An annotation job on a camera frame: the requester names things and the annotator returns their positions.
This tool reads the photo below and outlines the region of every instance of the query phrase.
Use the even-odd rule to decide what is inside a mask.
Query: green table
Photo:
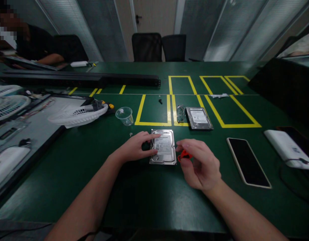
[[[74,89],[73,95],[90,95],[113,103],[115,108],[131,107],[136,125],[125,127],[111,115],[66,130],[2,202],[0,219],[56,222],[107,156],[129,139],[129,133],[173,129],[175,141],[184,138],[204,141],[220,160],[225,182],[285,235],[309,236],[309,205],[292,194],[279,179],[281,159],[263,131],[294,125],[308,136],[309,132],[247,87],[248,80],[257,72],[256,65],[242,62],[99,63],[91,72],[156,74],[162,85],[161,88],[109,85],[102,90]],[[232,96],[213,99],[207,96],[211,93]],[[214,130],[191,131],[186,126],[178,126],[174,112],[175,106],[181,104],[205,107]],[[273,189],[251,187],[242,182],[226,143],[228,137],[248,140]],[[301,182],[295,181],[298,170],[284,167],[283,171],[288,180],[302,187]],[[185,182],[180,165],[149,165],[147,159],[123,166],[102,225],[227,231],[207,198]]]

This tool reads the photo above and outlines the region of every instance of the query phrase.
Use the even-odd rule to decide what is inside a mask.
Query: smartphone
[[[266,177],[248,141],[227,138],[227,143],[243,182],[250,186],[271,189],[272,185]]]

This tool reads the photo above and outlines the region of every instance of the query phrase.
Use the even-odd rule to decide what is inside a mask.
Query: black shirt
[[[30,41],[26,40],[23,33],[17,33],[16,52],[28,60],[40,60],[50,54],[59,54],[64,57],[61,48],[46,30],[28,24]]]

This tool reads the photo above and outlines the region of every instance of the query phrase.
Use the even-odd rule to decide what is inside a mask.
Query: red tool
[[[191,159],[192,155],[190,155],[186,150],[183,150],[181,155],[178,156],[178,161],[180,162],[181,158],[188,158]]]

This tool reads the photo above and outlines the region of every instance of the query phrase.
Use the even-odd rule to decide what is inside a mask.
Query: yellow tape marking
[[[170,95],[167,95],[167,123],[160,123],[160,122],[140,122],[141,118],[141,113],[143,109],[143,104],[145,100],[145,94],[142,95],[138,114],[137,114],[137,119],[135,120],[135,125],[136,126],[172,126],[171,124],[171,107],[170,107]]]
[[[206,89],[208,90],[208,93],[209,94],[213,94],[211,89],[209,88],[209,86],[207,85],[207,83],[206,83],[206,81],[204,79],[204,77],[207,77],[207,76],[199,76],[199,77],[200,77],[201,81],[204,83],[204,86],[206,87]]]
[[[191,77],[190,77],[189,75],[187,75],[187,76],[169,76],[169,93],[170,93],[171,95],[173,95],[171,78],[188,78],[193,93],[194,93],[195,95],[197,94],[196,88],[195,88],[195,86],[194,86],[194,83],[193,83],[192,80],[191,80]]]
[[[218,111],[216,110],[215,106],[213,105],[213,103],[211,102],[210,98],[208,97],[208,95],[205,95],[206,100],[208,101],[208,104],[210,105],[212,111],[214,112],[217,120],[219,121],[220,125],[222,128],[260,128],[262,127],[256,120],[254,117],[252,117],[252,115],[245,109],[245,107],[242,106],[241,103],[239,103],[239,101],[233,96],[230,95],[230,97],[232,98],[232,100],[241,108],[241,110],[246,114],[246,116],[253,122],[253,124],[225,124],[223,122],[223,120],[221,119]]]
[[[227,75],[225,77],[228,77],[228,78],[244,78],[245,80],[247,80],[248,82],[250,81],[249,78],[247,78],[246,76],[244,75]]]
[[[225,76],[225,78],[228,80],[228,82],[238,91],[239,94],[244,94],[238,87],[235,85],[234,82],[231,81],[231,76]]]
[[[197,96],[197,99],[198,99],[198,102],[199,102],[199,105],[200,107],[203,107],[206,111],[206,108],[201,100],[201,97],[200,95],[196,95]],[[177,106],[176,106],[176,98],[175,98],[175,95],[172,95],[172,112],[173,112],[173,115],[174,115],[174,126],[189,126],[188,123],[178,123],[178,120],[177,120]]]
[[[73,90],[71,90],[71,92],[69,93],[69,95],[72,95],[74,93],[74,91],[77,90],[77,87],[74,87]]]
[[[203,78],[221,78],[222,81],[227,85],[227,87],[235,94],[238,95],[238,93],[234,90],[234,88],[227,82],[227,80],[225,80],[225,78],[221,75],[217,75],[217,76],[200,76],[201,80],[203,80]],[[209,94],[213,94],[212,91],[210,90],[210,88],[207,88]]]
[[[120,90],[120,93],[119,93],[119,94],[123,94],[124,88],[125,88],[125,85],[124,85],[124,86],[122,86],[122,88],[121,88],[121,90]]]
[[[178,123],[177,121],[177,107],[175,95],[172,95],[172,112],[174,114],[174,126],[189,126],[188,123]]]
[[[97,90],[98,88],[95,88],[94,91],[92,91],[92,93],[89,95],[89,97],[92,97],[95,94],[95,92],[97,92]]]

